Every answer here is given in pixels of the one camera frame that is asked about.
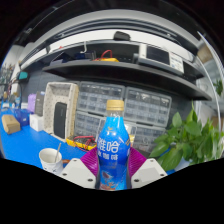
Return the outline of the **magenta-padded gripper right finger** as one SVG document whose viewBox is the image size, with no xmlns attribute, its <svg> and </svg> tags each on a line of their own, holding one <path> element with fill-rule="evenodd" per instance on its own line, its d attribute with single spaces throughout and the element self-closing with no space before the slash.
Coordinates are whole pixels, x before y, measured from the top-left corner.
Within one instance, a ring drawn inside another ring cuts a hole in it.
<svg viewBox="0 0 224 224">
<path fill-rule="evenodd" d="M 153 159 L 147 159 L 136 149 L 131 148 L 127 163 L 127 188 L 135 189 L 165 177 L 167 173 Z"/>
</svg>

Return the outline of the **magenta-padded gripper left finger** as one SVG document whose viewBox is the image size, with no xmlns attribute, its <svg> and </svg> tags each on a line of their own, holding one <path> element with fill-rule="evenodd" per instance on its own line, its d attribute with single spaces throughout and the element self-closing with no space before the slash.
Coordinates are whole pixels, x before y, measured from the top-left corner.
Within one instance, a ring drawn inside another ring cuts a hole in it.
<svg viewBox="0 0 224 224">
<path fill-rule="evenodd" d="M 60 176 L 78 186 L 95 189 L 99 182 L 97 149 L 90 150 L 80 159 L 71 159 Z"/>
</svg>

